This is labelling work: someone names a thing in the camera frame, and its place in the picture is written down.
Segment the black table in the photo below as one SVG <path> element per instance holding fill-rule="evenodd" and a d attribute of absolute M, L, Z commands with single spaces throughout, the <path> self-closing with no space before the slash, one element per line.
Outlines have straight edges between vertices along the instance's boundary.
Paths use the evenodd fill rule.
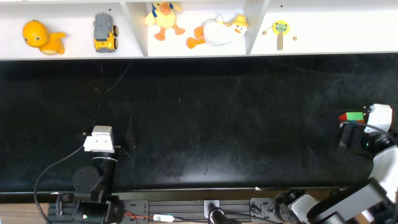
<path fill-rule="evenodd" d="M 373 165 L 338 147 L 338 115 L 398 108 L 396 54 L 133 60 L 106 94 L 128 63 L 0 63 L 0 192 L 33 191 L 95 113 L 116 138 L 133 114 L 138 150 L 120 158 L 117 192 L 349 185 Z M 54 167 L 39 191 L 71 190 L 92 157 Z"/>

